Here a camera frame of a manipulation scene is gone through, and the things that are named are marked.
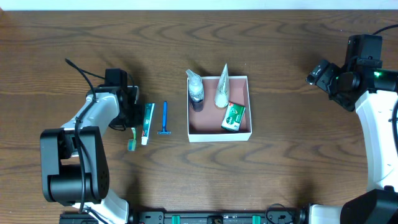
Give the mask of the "Colgate toothpaste tube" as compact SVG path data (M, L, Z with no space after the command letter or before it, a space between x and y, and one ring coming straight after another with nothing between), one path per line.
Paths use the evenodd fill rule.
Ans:
M149 139L150 125L152 122L152 116L154 113L155 104L146 103L144 109L144 120L142 128L141 144L146 146Z

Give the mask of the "green white toothbrush with cap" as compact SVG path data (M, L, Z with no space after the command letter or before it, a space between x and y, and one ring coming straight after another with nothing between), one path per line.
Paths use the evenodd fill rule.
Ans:
M136 145L137 145L136 129L135 128L131 128L131 131L132 131L132 138L130 140L128 140L127 150L128 151L135 151L136 150Z

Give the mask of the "blue disposable razor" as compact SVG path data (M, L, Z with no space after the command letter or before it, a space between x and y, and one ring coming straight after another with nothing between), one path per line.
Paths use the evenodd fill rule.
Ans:
M164 101L163 110L162 110L162 129L158 131L158 134L168 135L171 134L170 131L167 130L167 112L168 112L168 103Z

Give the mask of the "white cosmetic tube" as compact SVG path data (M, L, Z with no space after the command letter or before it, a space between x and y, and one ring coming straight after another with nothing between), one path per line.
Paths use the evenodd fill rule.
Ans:
M215 105L218 108L225 108L229 103L229 73L228 64L226 63L216 88Z

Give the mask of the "green soap packet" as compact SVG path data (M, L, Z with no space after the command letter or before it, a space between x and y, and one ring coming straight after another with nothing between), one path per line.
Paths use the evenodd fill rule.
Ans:
M235 103L228 103L221 127L228 131L239 131L246 107Z

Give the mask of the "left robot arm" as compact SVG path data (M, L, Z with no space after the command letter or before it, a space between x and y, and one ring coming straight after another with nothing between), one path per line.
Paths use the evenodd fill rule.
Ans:
M139 88L101 86L86 95L74 118L40 135L42 191L48 202L88 212L100 223L127 223L129 204L109 188L102 137L114 122L130 128Z

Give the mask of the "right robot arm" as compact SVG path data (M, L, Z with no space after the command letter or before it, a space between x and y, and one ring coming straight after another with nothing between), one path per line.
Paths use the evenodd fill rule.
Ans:
M372 65L344 71L322 60L306 81L359 117L368 162L365 194L343 206L311 205L307 223L397 223L397 72Z

